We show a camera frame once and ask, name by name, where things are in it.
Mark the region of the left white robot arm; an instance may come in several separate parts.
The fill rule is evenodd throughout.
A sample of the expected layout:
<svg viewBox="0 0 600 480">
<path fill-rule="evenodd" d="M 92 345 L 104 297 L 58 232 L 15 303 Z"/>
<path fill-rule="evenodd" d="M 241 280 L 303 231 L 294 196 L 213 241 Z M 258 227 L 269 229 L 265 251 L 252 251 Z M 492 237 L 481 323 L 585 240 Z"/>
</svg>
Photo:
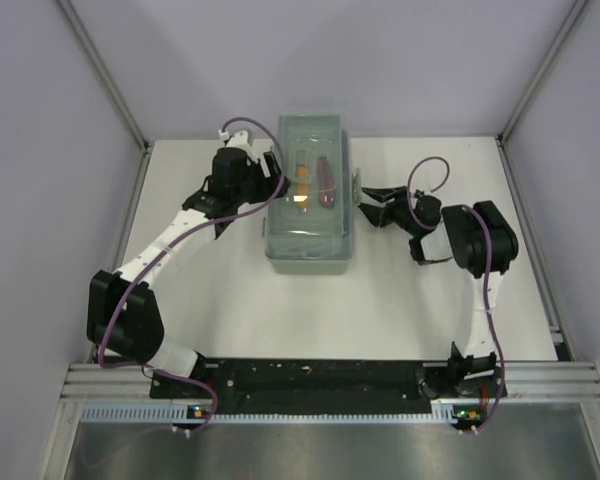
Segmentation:
<svg viewBox="0 0 600 480">
<path fill-rule="evenodd" d="M 175 281 L 202 247 L 243 218 L 243 205 L 256 213 L 287 187 L 273 151 L 255 160 L 241 147 L 219 148 L 210 175 L 184 200 L 166 229 L 115 272 L 101 270 L 91 279 L 87 337 L 98 347 L 98 364 L 111 367 L 105 353 L 112 351 L 121 365 L 162 370 L 172 375 L 172 384 L 183 395 L 200 394 L 207 382 L 205 370 L 197 366 L 202 357 L 168 334 L 158 290 Z"/>
</svg>

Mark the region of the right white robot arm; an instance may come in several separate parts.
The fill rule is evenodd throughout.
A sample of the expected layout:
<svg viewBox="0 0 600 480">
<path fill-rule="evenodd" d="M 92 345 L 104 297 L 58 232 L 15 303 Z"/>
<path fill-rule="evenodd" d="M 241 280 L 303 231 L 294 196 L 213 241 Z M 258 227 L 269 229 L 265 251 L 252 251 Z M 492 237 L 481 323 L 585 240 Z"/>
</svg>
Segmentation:
<svg viewBox="0 0 600 480">
<path fill-rule="evenodd" d="M 501 370 L 494 310 L 504 276 L 519 254 L 516 233 L 490 200 L 471 207 L 443 206 L 434 195 L 412 193 L 405 186 L 364 187 L 362 192 L 376 202 L 359 205 L 365 218 L 376 228 L 396 225 L 407 232 L 409 253 L 418 265 L 454 261 L 470 276 L 471 317 L 451 342 L 444 374 L 429 371 L 420 384 L 450 388 L 461 396 L 472 394 Z"/>
</svg>

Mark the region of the red black utility knife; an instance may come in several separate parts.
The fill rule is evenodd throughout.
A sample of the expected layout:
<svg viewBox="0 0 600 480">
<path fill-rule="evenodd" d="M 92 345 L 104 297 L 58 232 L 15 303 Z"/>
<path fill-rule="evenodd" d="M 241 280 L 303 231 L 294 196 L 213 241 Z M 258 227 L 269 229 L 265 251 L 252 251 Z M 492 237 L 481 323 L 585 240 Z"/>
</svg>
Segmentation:
<svg viewBox="0 0 600 480">
<path fill-rule="evenodd" d="M 318 200 L 325 209 L 333 209 L 337 198 L 337 187 L 331 164 L 326 156 L 317 160 L 317 177 L 319 186 Z"/>
</svg>

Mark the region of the green clear-lid tool box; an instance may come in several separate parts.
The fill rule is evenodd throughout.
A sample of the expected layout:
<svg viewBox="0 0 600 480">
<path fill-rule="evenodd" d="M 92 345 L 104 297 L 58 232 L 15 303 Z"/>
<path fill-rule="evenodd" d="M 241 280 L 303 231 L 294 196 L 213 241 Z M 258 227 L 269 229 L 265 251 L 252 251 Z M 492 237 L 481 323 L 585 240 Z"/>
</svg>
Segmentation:
<svg viewBox="0 0 600 480">
<path fill-rule="evenodd" d="M 282 115 L 278 139 L 285 157 L 286 195 L 272 202 L 266 219 L 265 255 L 279 274 L 340 275 L 354 251 L 354 174 L 344 118 L 336 113 Z M 318 200 L 317 160 L 326 156 L 337 187 L 333 209 Z M 292 200 L 295 168 L 311 171 L 309 209 L 302 214 Z"/>
</svg>

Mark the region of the yellow black utility knife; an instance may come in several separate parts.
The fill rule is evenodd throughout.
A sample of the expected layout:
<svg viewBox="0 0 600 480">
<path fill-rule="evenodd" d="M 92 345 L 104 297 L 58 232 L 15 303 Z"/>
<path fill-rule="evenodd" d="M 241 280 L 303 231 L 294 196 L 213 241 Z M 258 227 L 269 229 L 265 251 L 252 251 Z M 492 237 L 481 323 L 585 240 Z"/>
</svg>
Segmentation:
<svg viewBox="0 0 600 480">
<path fill-rule="evenodd" d="M 292 200 L 302 214 L 309 209 L 311 194 L 311 171 L 306 163 L 298 163 L 295 168 L 295 183 Z"/>
</svg>

